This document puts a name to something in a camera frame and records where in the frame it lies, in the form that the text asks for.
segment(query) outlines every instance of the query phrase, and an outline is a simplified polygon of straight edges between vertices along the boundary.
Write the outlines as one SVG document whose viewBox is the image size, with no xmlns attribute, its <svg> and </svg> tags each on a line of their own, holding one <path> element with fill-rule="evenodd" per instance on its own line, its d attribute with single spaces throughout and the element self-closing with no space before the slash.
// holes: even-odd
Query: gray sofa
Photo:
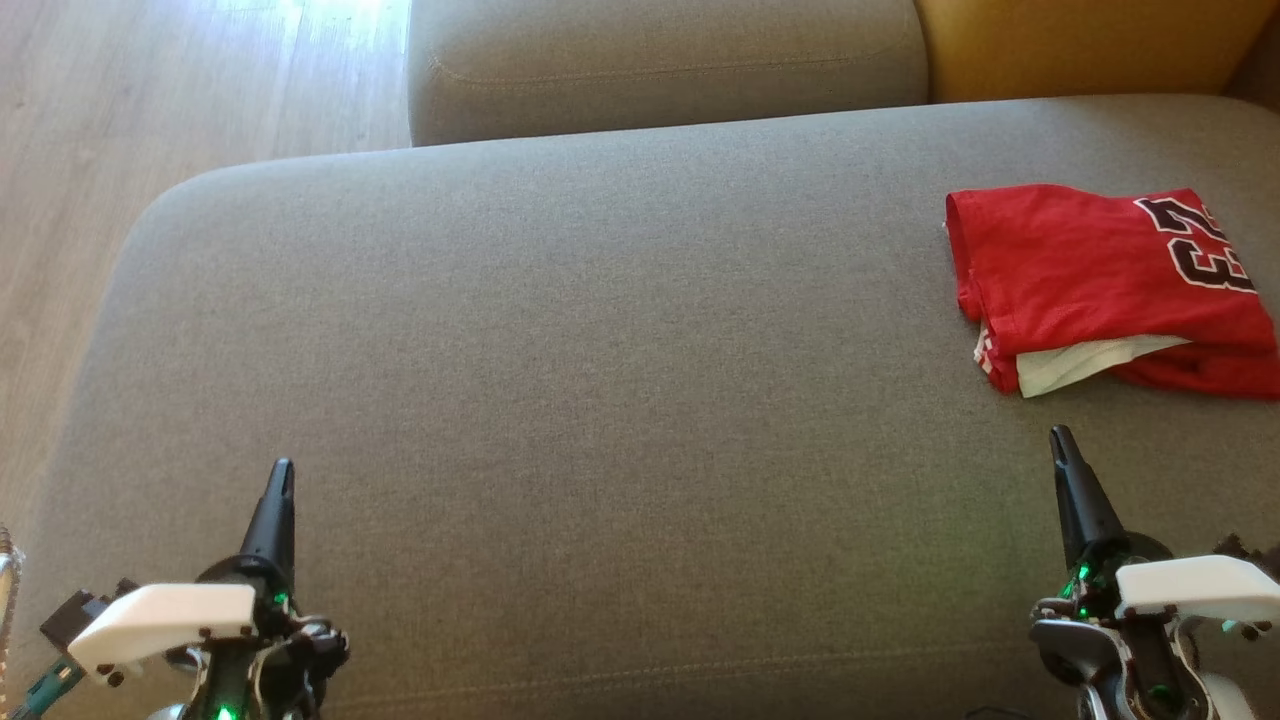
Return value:
<svg viewBox="0 0 1280 720">
<path fill-rule="evenodd" d="M 415 22 L 415 51 L 474 37 L 457 22 Z M 913 101 L 902 72 L 868 104 Z M 520 113 L 484 124 L 476 90 L 420 104 L 415 138 L 522 135 Z M 660 105 L 644 124 L 680 113 Z M 287 455 L 300 601 L 353 642 L 326 717 L 1070 716 L 1027 641 L 1064 574 L 1050 425 L 1133 528 L 1196 553 L 1280 539 L 1280 410 L 1107 377 L 1000 396 L 955 306 L 943 197 L 1192 186 L 1275 314 L 1277 158 L 1275 113 L 1133 95 L 189 181 L 119 260 L 29 543 L 15 676 L 52 657 L 35 626 L 72 589 L 187 580 L 233 551 Z M 1280 714 L 1274 646 L 1204 653 Z M 157 665 L 56 717 L 136 719 L 184 691 Z"/>
</svg>

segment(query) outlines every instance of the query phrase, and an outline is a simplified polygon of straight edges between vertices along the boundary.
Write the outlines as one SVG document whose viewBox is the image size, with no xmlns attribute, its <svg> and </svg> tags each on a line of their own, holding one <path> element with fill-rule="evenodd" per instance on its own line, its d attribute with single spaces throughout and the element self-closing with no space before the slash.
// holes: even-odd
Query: folded jersey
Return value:
<svg viewBox="0 0 1280 720">
<path fill-rule="evenodd" d="M 974 359 L 1032 397 L 1110 369 L 1147 386 L 1280 400 L 1275 328 L 1190 190 L 1103 197 L 1052 184 L 947 196 Z"/>
</svg>

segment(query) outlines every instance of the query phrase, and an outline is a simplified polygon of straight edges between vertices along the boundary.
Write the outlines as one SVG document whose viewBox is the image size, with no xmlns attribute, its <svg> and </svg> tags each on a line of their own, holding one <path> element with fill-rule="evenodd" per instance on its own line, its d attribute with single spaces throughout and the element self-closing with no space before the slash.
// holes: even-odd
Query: white fabric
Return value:
<svg viewBox="0 0 1280 720">
<path fill-rule="evenodd" d="M 1140 334 L 1024 352 L 1018 356 L 1018 387 L 1023 391 L 1023 397 L 1036 397 L 1083 380 L 1112 365 L 1187 342 L 1190 341 L 1174 336 Z"/>
</svg>

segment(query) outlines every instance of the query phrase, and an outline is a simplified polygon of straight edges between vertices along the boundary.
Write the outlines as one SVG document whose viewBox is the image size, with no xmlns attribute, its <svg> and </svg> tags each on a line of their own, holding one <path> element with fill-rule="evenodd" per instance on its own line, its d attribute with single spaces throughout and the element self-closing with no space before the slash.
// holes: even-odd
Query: sofa cushion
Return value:
<svg viewBox="0 0 1280 720">
<path fill-rule="evenodd" d="M 415 145 L 924 102 L 911 0 L 416 0 Z"/>
<path fill-rule="evenodd" d="M 1106 377 L 998 395 L 943 196 L 1192 186 L 1274 314 L 1277 152 L 1258 108 L 1133 96 L 193 179 L 105 300 L 33 523 L 19 674 L 51 659 L 36 609 L 233 552 L 288 455 L 300 601 L 353 642 L 328 717 L 1070 715 L 1027 639 L 1066 571 L 1050 427 L 1130 527 L 1196 553 L 1280 539 L 1280 409 Z M 1260 644 L 1206 662 L 1266 688 Z M 132 720 L 177 683 L 82 688 L 60 716 Z"/>
</svg>

